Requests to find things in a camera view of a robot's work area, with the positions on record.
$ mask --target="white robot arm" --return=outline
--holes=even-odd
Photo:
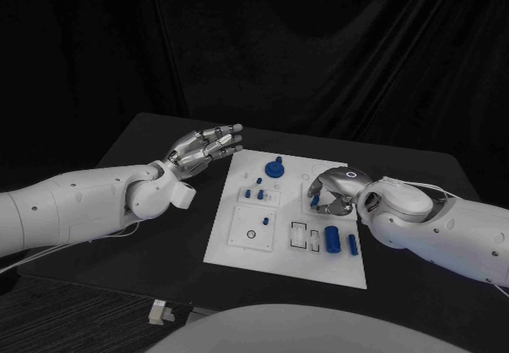
[[[375,238],[391,248],[411,250],[472,279],[509,287],[509,210],[459,197],[431,200],[408,183],[369,176],[349,167],[317,177],[309,197],[324,187],[337,197],[317,212],[346,215],[352,204]]]
[[[74,171],[0,193],[0,257],[104,238],[160,216],[170,203],[186,209],[196,190],[183,180],[242,150],[226,147],[241,141],[232,135],[241,130],[237,124],[192,132],[150,165]]]

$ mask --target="gray carpet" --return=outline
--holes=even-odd
[[[94,288],[22,277],[0,296],[0,352],[144,352],[186,323],[149,324],[154,301]]]

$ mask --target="robotic hand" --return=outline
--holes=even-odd
[[[0,257],[38,246],[105,238],[160,216],[170,203],[186,209],[196,190],[183,182],[235,152],[242,125],[193,131],[163,161],[74,171],[0,193]]]
[[[446,199],[433,200],[411,185],[440,190]],[[336,200],[316,207],[319,213],[345,216],[356,204],[362,223],[381,243],[407,248],[472,279],[509,287],[509,210],[463,200],[434,185],[386,176],[374,182],[350,167],[324,171],[307,196],[317,196],[323,187]]]

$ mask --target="table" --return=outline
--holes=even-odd
[[[141,113],[98,168],[162,159],[193,129],[216,124]],[[345,162],[374,179],[440,185],[479,201],[459,162],[448,154],[291,135],[242,131],[247,149]],[[428,263],[408,250],[385,247],[359,224],[368,290],[258,273],[202,261],[231,158],[215,161],[187,182],[198,194],[189,210],[170,207],[128,237],[78,244],[19,268],[23,276],[137,294],[212,310],[252,304],[304,304],[379,318],[473,352],[505,345],[509,301],[493,286]]]

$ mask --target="white task board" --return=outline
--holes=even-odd
[[[277,157],[284,175],[271,178],[265,165]],[[203,262],[366,289],[356,211],[346,217],[317,214],[307,198],[317,175],[342,165],[248,149],[234,154]],[[333,200],[323,189],[319,204]],[[339,228],[342,251],[336,254],[326,248],[327,226]],[[349,234],[356,239],[356,256]]]

